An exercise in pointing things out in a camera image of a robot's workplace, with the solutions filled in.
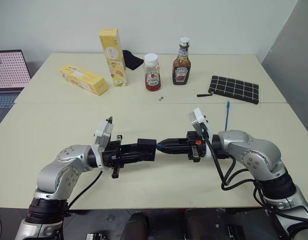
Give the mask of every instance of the black cable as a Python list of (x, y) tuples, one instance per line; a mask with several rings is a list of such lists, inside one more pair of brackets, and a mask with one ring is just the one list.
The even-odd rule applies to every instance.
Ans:
[(63, 221), (62, 227), (59, 230), (59, 239), (60, 240), (64, 240), (64, 228), (63, 228), (63, 225), (64, 225), (64, 221)]
[(234, 158), (234, 156), (230, 155), (230, 157), (232, 158), (232, 164), (231, 166), (229, 167), (229, 169), (227, 170), (226, 174), (225, 174), (225, 181), (227, 182), (227, 179), (229, 177), (229, 175), (231, 174), (231, 172), (233, 171), (235, 165), (236, 165), (236, 159)]
[(100, 176), (102, 175), (102, 173), (103, 173), (103, 171), (100, 171), (100, 173), (97, 175), (97, 177), (95, 178), (95, 180), (93, 180), (91, 184), (89, 184), (84, 190), (82, 190), (82, 191), (80, 192), (80, 194), (78, 194), (78, 195), (74, 198), (74, 200), (72, 200), (72, 202), (68, 205), (67, 211), (68, 211), (68, 210), (70, 209), (70, 207), (75, 203), (75, 201), (77, 201), (78, 198), (81, 197), (81, 195), (83, 195), (88, 189), (91, 188), (92, 185), (94, 185), (94, 183), (100, 178)]
[(232, 186), (228, 186), (228, 187), (225, 187), (224, 184), (221, 184), (221, 188), (224, 191), (228, 191), (228, 190), (234, 189), (235, 187), (238, 187), (238, 186), (240, 186), (244, 183), (253, 182), (253, 181), (254, 181), (253, 179), (245, 179), (245, 180), (239, 181), (238, 183), (235, 183)]
[[(286, 219), (291, 219), (291, 220), (295, 220), (295, 221), (300, 221), (300, 222), (306, 222), (308, 223), (308, 218), (303, 218), (303, 217), (298, 217), (298, 216), (291, 216), (291, 215), (287, 215), (287, 214), (284, 214), (284, 213), (281, 213), (280, 211), (278, 211), (277, 209), (275, 209), (273, 206), (269, 205), (268, 203), (266, 203), (262, 193), (261, 193), (261, 190), (257, 184), (257, 182), (255, 181), (254, 182), (254, 185), (255, 185), (255, 189), (254, 189), (254, 192), (253, 192), (253, 196), (254, 196), (254, 199), (258, 202), (259, 205), (261, 205), (263, 208), (265, 208), (266, 210), (268, 210), (269, 212), (273, 213), (273, 214), (276, 214), (276, 215), (279, 215), (283, 218), (286, 218)], [(259, 198), (261, 200), (261, 202), (257, 199), (256, 197), (256, 191), (258, 191), (258, 195), (259, 195)]]
[(221, 188), (224, 190), (224, 191), (227, 191), (227, 190), (231, 190), (235, 187), (238, 187), (239, 185), (242, 185), (244, 183), (247, 183), (247, 182), (253, 182), (254, 180), (253, 179), (245, 179), (245, 180), (242, 180), (232, 186), (229, 186), (229, 187), (225, 187), (225, 186), (228, 186), (230, 184), (230, 182), (232, 181), (232, 179), (237, 176), (239, 173), (242, 173), (242, 172), (245, 172), (245, 171), (248, 171), (248, 169), (244, 168), (244, 169), (240, 169), (238, 171), (236, 171), (235, 173), (233, 173), (232, 176), (229, 177), (229, 175), (231, 174), (231, 172), (233, 171), (234, 167), (235, 167), (235, 164), (236, 164), (236, 159), (234, 156), (232, 155), (229, 155), (231, 158), (232, 158), (232, 164), (231, 166), (229, 167), (228, 171), (226, 172), (225, 176), (223, 175), (223, 172), (221, 170), (221, 167), (219, 165), (219, 162), (218, 162), (218, 159), (217, 159), (217, 156), (215, 155), (215, 152), (212, 148), (212, 145), (210, 143), (210, 141), (208, 140), (208, 134), (207, 133), (203, 133), (203, 137), (205, 139), (205, 142), (211, 152), (211, 155), (212, 155), (212, 158), (214, 160), (214, 163), (215, 163), (215, 166), (216, 166), (216, 169), (218, 171), (218, 174), (219, 174), (219, 177), (222, 181), (222, 184), (221, 184)]
[[(219, 177), (220, 177), (220, 179), (221, 179), (221, 181), (222, 181), (222, 183), (221, 183), (221, 188), (222, 188), (223, 190), (225, 190), (225, 191), (231, 190), (231, 189), (233, 189), (233, 188), (235, 188), (235, 187), (237, 187), (237, 186), (239, 186), (239, 185), (241, 185), (241, 184), (244, 184), (244, 183), (247, 183), (247, 182), (252, 182), (252, 183), (254, 183), (254, 185), (255, 185), (255, 189), (254, 189), (254, 191), (253, 191), (254, 199), (255, 199), (255, 200), (257, 201), (257, 203), (258, 203), (259, 205), (261, 205), (263, 208), (265, 208), (265, 209), (268, 210), (269, 212), (272, 212), (272, 213), (274, 213), (274, 214), (276, 214), (276, 215), (278, 215), (278, 216), (281, 216), (281, 217), (283, 217), (283, 218), (308, 223), (308, 218), (303, 218), (303, 217), (297, 217), (297, 216), (291, 216), (291, 215), (283, 214), (283, 213), (281, 213), (280, 211), (278, 211), (277, 209), (273, 208), (271, 205), (267, 204), (266, 201), (265, 201), (265, 199), (263, 198), (263, 195), (262, 195), (262, 193), (261, 193), (261, 189), (260, 189), (260, 187), (258, 186), (257, 181), (254, 180), (254, 179), (245, 179), (245, 180), (242, 180), (242, 181), (240, 181), (240, 182), (238, 182), (238, 183), (236, 183), (236, 184), (234, 184), (234, 185), (232, 185), (232, 186), (225, 187), (225, 186), (228, 186), (228, 185), (229, 185), (229, 183), (232, 181), (232, 179), (233, 179), (235, 176), (237, 176), (239, 173), (248, 171), (248, 169), (246, 169), (246, 168), (240, 169), (240, 170), (234, 172), (234, 173), (229, 177), (230, 173), (233, 171), (233, 169), (234, 169), (234, 167), (235, 167), (234, 162), (236, 162), (235, 157), (232, 156), (232, 155), (230, 155), (230, 157), (232, 158), (233, 162), (232, 162), (230, 168), (228, 169), (228, 171), (226, 172), (225, 177), (224, 177), (223, 172), (222, 172), (222, 170), (221, 170), (221, 167), (220, 167), (220, 165), (219, 165), (217, 156), (215, 155), (215, 152), (214, 152), (214, 150), (213, 150), (213, 148), (212, 148), (212, 145), (211, 145), (211, 143), (210, 143), (210, 141), (209, 141), (208, 133), (204, 132), (204, 133), (203, 133), (203, 137), (204, 137), (205, 142), (206, 142), (206, 144), (207, 144), (207, 146), (208, 146), (208, 148), (209, 148), (209, 150), (210, 150), (210, 152), (211, 152), (211, 155), (212, 155), (212, 158), (213, 158), (213, 160), (214, 160), (214, 163), (215, 163), (216, 169), (217, 169), (217, 171), (218, 171)], [(256, 192), (258, 192), (258, 195), (259, 195), (259, 197), (260, 197), (260, 200), (257, 199)]]

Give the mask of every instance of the ketchup label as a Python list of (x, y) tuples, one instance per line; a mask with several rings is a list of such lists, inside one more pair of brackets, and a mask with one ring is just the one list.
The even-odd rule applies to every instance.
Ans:
[(149, 86), (156, 86), (160, 82), (159, 75), (156, 71), (149, 71), (146, 77), (146, 83)]
[(175, 68), (175, 80), (176, 82), (184, 82), (188, 73), (187, 67), (176, 67)]

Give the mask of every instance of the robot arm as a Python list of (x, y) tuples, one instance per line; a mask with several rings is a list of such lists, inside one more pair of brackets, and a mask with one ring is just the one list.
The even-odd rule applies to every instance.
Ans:
[(138, 139), (137, 143), (121, 145), (122, 136), (110, 141), (112, 118), (101, 121), (93, 146), (72, 145), (62, 150), (56, 159), (38, 175), (37, 189), (22, 220), (16, 240), (63, 239), (63, 218), (70, 197), (81, 173), (94, 168), (113, 169), (112, 178), (118, 178), (124, 164), (155, 159), (156, 140)]
[[(278, 147), (238, 130), (221, 131), (212, 136), (209, 124), (202, 116), (200, 109), (195, 109), (189, 118), (196, 131), (187, 132), (187, 137), (183, 139), (165, 139), (157, 144), (157, 149), (168, 154), (186, 153), (194, 162), (208, 157), (204, 149), (210, 149), (214, 153), (211, 154), (213, 158), (232, 158), (240, 162), (246, 167), (243, 171), (249, 171), (254, 177), (253, 182), (264, 201), (262, 205), (278, 220), (285, 236), (308, 240), (308, 204), (281, 161)], [(221, 170), (217, 170), (223, 185), (227, 185)]]
[[(308, 204), (293, 183), (280, 159), (278, 147), (267, 140), (254, 139), (238, 131), (221, 131), (213, 136), (213, 150), (225, 152), (243, 164), (261, 189), (266, 204), (273, 210), (285, 233), (294, 239), (308, 239), (308, 223), (282, 215), (308, 219)], [(307, 232), (307, 238), (300, 238)]]

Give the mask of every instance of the white table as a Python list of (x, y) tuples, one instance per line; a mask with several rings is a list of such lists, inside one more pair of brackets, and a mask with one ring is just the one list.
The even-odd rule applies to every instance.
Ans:
[[(225, 124), (226, 104), (22, 103), (0, 125), (0, 207), (27, 208), (39, 171), (63, 148), (93, 142), (100, 120), (113, 116), (113, 138), (123, 144), (137, 138), (185, 137), (193, 130), (187, 114), (200, 107), (214, 133)], [(230, 107), (229, 129), (275, 143), (294, 182), (308, 201), (308, 132), (286, 103), (238, 104)], [(223, 169), (230, 160), (221, 160)], [(83, 173), (70, 200), (98, 174)], [(246, 172), (237, 180), (250, 178)], [(252, 184), (222, 191), (211, 159), (193, 163), (185, 155), (156, 153), (155, 162), (127, 164), (118, 179), (105, 172), (73, 206), (75, 209), (251, 207)]]
[[(103, 54), (54, 53), (35, 74), (30, 84), (21, 92), (16, 103), (245, 103), (219, 95), (197, 97), (207, 93), (212, 75), (236, 78), (259, 84), (260, 103), (285, 103), (273, 81), (254, 55), (190, 55), (192, 63), (187, 85), (172, 83), (172, 64), (176, 55), (159, 55), (162, 87), (149, 92), (145, 88), (142, 66), (127, 69), (129, 85), (114, 87)], [(58, 69), (65, 64), (75, 64), (90, 72), (102, 75), (109, 90), (101, 96), (66, 82)]]

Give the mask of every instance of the laptop screen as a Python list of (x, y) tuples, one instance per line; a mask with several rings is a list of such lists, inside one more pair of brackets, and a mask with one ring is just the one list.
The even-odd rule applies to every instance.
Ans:
[(0, 91), (21, 90), (30, 79), (21, 50), (0, 51)]

